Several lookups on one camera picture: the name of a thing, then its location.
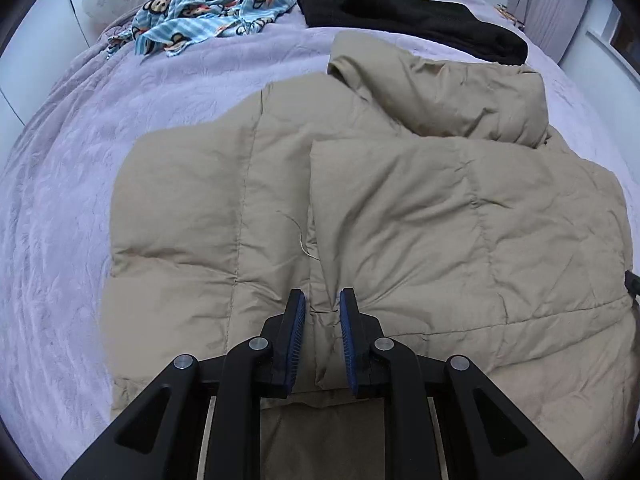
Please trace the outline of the blue monkey print cloth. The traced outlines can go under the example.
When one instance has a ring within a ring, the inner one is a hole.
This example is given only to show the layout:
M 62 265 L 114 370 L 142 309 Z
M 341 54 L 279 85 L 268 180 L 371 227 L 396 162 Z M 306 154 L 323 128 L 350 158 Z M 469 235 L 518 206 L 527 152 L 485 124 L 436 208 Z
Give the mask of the blue monkey print cloth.
M 258 34 L 295 5 L 296 0 L 149 0 L 128 29 L 107 40 L 106 53 L 133 44 L 137 55 L 175 56 L 212 38 Z

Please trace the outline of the black folded garment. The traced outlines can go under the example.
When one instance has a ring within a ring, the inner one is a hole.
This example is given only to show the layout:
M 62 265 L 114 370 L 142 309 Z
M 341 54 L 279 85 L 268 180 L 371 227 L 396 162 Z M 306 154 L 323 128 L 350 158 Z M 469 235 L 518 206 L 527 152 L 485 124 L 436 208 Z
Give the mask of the black folded garment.
M 481 60 L 523 65 L 526 41 L 463 4 L 434 0 L 297 0 L 309 27 L 380 30 L 444 44 Z

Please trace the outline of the lavender bed blanket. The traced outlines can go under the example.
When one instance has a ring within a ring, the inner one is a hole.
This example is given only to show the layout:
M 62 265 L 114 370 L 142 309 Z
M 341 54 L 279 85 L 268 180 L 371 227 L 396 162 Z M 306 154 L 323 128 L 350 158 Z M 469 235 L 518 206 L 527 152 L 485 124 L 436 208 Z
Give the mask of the lavender bed blanket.
M 61 478 L 114 414 L 102 330 L 111 275 L 111 206 L 134 144 L 214 122 L 268 84 L 328 68 L 336 28 L 293 11 L 255 36 L 180 54 L 82 52 L 18 137 L 1 177 L 1 416 L 43 479 Z M 432 61 L 482 64 L 434 42 L 361 32 Z M 579 157 L 612 172 L 598 116 L 551 58 L 530 47 L 550 125 Z

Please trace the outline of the beige puffer jacket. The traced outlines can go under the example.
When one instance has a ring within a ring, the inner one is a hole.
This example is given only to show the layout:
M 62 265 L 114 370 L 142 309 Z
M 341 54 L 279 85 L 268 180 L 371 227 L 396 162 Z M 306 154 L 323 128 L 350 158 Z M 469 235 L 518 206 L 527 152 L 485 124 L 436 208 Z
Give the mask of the beige puffer jacket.
M 338 295 L 414 352 L 468 356 L 587 479 L 634 433 L 637 315 L 620 182 L 550 125 L 526 66 L 432 61 L 361 32 L 328 68 L 120 168 L 102 330 L 119 414 L 179 354 L 221 356 L 306 296 L 269 479 L 382 477 L 382 406 L 348 391 Z

